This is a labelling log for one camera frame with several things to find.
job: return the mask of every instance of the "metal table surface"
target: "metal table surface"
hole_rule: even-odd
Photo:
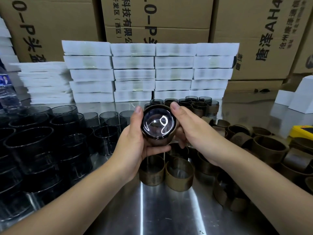
[[[245,123],[264,127],[287,137],[293,125],[312,125],[313,114],[302,114],[287,106],[274,104],[276,92],[225,93],[218,119],[232,124]],[[76,104],[80,113],[133,110],[147,102],[82,103]],[[93,155],[95,167],[105,159]],[[251,203],[242,213],[231,212],[217,203],[212,194],[214,178],[200,181],[195,177],[186,192],[176,192],[165,183],[149,187],[139,176],[126,184],[100,213],[86,235],[143,234],[276,234],[275,229]]]

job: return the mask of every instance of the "label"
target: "label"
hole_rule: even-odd
[[[8,86],[12,85],[10,77],[8,74],[1,74],[0,75],[0,86]]]

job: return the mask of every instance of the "yellow object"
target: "yellow object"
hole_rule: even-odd
[[[313,126],[310,125],[295,125],[290,130],[289,136],[292,138],[307,138],[313,140]]]

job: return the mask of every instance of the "hand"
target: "hand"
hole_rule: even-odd
[[[162,147],[150,147],[147,145],[141,132],[142,118],[143,110],[140,106],[137,106],[131,116],[131,124],[123,130],[112,155],[112,160],[122,164],[127,182],[135,177],[143,159],[171,149],[169,145]]]
[[[172,102],[171,111],[181,125],[176,132],[180,147],[190,142],[209,162],[218,166],[223,155],[228,154],[225,149],[232,148],[233,144],[186,107]]]

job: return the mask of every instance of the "fingernail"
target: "fingernail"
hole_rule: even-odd
[[[135,112],[136,112],[136,113],[139,113],[139,112],[140,112],[140,110],[141,110],[141,107],[140,107],[140,106],[136,106],[136,108],[135,108]]]
[[[171,106],[173,107],[174,110],[178,110],[179,109],[179,104],[177,104],[177,102],[172,102]]]

